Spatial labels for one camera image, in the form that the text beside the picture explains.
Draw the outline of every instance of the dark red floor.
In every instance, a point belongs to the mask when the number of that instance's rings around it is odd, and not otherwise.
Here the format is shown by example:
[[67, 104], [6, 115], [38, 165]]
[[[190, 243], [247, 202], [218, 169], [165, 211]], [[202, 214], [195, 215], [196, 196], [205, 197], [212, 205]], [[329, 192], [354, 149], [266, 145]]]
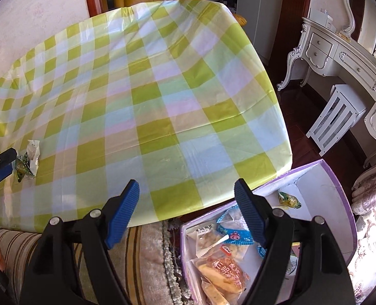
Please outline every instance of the dark red floor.
[[[344, 139], [340, 139], [323, 157], [319, 156], [318, 146], [305, 134], [318, 118], [321, 109], [313, 104], [306, 93], [305, 88], [288, 86], [277, 95], [290, 138], [293, 155], [292, 168], [323, 158], [338, 177], [349, 202], [351, 202], [351, 189], [357, 177], [363, 172], [362, 164], [358, 162]], [[180, 219], [182, 222], [188, 222], [225, 203], [227, 201], [186, 214]]]

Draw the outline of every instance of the white stool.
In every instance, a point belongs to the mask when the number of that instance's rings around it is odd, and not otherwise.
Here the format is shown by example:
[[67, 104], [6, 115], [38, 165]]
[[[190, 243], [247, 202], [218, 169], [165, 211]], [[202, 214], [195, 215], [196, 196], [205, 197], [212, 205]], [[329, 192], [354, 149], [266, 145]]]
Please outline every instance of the white stool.
[[352, 87], [346, 84], [332, 86], [329, 102], [307, 133], [320, 148], [320, 156], [338, 142], [365, 111], [364, 103]]

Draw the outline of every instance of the pink cartoon character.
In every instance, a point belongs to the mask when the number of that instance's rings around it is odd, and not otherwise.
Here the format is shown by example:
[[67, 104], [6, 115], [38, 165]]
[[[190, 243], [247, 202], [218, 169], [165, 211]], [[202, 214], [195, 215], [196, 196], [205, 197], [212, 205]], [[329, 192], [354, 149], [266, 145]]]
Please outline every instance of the pink cartoon character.
[[240, 235], [238, 232], [233, 232], [230, 234], [229, 238], [237, 241], [238, 239], [240, 239]]

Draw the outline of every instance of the mirror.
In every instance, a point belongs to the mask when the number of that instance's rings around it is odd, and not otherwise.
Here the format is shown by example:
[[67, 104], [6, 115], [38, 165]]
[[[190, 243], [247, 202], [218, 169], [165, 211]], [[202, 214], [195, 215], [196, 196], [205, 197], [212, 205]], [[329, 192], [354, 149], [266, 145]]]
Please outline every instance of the mirror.
[[351, 43], [357, 46], [356, 48], [363, 47], [371, 58], [373, 54], [376, 57], [376, 1], [343, 0], [343, 2], [349, 17], [349, 25], [343, 26], [340, 33], [352, 39]]

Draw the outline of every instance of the blue snack bag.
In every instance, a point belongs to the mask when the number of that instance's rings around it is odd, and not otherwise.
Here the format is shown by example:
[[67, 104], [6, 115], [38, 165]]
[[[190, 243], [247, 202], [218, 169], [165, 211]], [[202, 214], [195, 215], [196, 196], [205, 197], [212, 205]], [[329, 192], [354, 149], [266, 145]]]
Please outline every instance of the blue snack bag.
[[223, 235], [229, 235], [224, 243], [236, 245], [251, 245], [254, 243], [243, 215], [238, 205], [231, 207], [216, 221], [217, 231]]

